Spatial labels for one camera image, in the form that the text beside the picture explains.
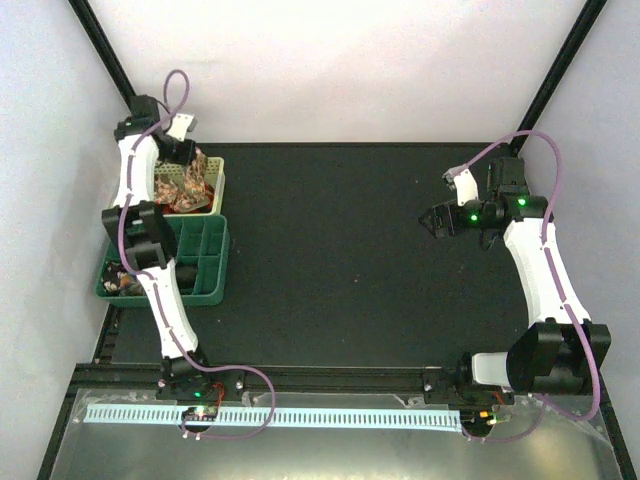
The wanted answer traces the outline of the floral patterned tie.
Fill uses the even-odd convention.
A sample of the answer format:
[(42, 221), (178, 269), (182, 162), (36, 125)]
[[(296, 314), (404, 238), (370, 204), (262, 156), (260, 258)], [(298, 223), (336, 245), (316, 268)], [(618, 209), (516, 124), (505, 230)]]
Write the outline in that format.
[(188, 214), (210, 203), (208, 158), (197, 148), (186, 165), (158, 164), (154, 171), (154, 201), (169, 213)]

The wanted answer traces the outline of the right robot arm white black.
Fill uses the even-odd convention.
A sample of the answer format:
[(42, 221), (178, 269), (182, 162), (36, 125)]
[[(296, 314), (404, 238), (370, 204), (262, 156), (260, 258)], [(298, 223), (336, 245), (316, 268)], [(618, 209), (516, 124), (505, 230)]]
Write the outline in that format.
[(443, 175), (455, 199), (429, 208), (419, 219), (436, 238), (477, 230), (483, 249), (502, 240), (525, 295), (529, 327), (506, 352), (470, 354), (454, 379), (457, 396), (476, 403), (492, 387), (517, 393), (587, 395), (611, 344), (607, 326), (592, 322), (568, 278), (546, 216), (548, 201), (529, 190), (520, 158), (493, 161), (487, 195), (471, 171)]

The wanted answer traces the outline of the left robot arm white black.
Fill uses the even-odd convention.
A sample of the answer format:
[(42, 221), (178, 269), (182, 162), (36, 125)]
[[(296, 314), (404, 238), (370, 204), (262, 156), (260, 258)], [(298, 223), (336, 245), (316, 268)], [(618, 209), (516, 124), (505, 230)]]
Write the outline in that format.
[(187, 138), (196, 120), (181, 109), (162, 116), (155, 98), (132, 98), (130, 115), (114, 131), (121, 156), (119, 185), (101, 221), (121, 265), (141, 284), (151, 306), (161, 342), (159, 385), (179, 379), (184, 392), (202, 399), (213, 391), (215, 376), (195, 364), (203, 356), (178, 287), (178, 244), (154, 194), (159, 159), (185, 165), (196, 158), (196, 143)]

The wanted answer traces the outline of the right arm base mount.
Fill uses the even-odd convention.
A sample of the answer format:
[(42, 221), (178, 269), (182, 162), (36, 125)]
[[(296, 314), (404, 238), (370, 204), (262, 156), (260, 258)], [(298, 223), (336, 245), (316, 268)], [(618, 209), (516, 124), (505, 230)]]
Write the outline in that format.
[(466, 373), (452, 369), (426, 369), (422, 382), (427, 404), (446, 404), (451, 408), (514, 404), (513, 393), (498, 386), (474, 383)]

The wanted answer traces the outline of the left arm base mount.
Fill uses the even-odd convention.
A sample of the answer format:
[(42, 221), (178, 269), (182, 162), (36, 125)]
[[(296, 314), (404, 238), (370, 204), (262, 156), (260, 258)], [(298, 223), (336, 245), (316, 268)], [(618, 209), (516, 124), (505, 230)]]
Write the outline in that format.
[(205, 373), (190, 370), (183, 375), (171, 374), (159, 381), (155, 395), (157, 400), (177, 403), (204, 402), (218, 400), (238, 401), (243, 394), (246, 372), (226, 370)]

